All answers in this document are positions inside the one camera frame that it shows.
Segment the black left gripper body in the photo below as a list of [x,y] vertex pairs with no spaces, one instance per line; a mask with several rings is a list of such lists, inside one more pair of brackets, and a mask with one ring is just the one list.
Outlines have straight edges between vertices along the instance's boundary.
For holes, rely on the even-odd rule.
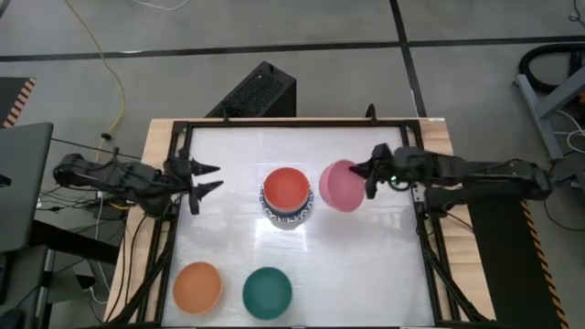
[[192,215],[199,214],[199,201],[192,180],[192,170],[188,160],[169,157],[164,162],[164,170],[172,180],[171,185],[181,193],[188,193],[188,204]]

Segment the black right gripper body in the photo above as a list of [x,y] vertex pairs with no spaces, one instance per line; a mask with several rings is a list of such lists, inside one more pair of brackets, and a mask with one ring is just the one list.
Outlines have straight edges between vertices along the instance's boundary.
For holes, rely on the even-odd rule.
[[388,184],[396,192],[405,192],[411,188],[412,183],[401,176],[395,163],[395,157],[386,143],[376,145],[368,161],[372,165],[371,170],[368,171],[371,176],[365,179],[366,196],[368,199],[375,198],[378,191],[378,184]]

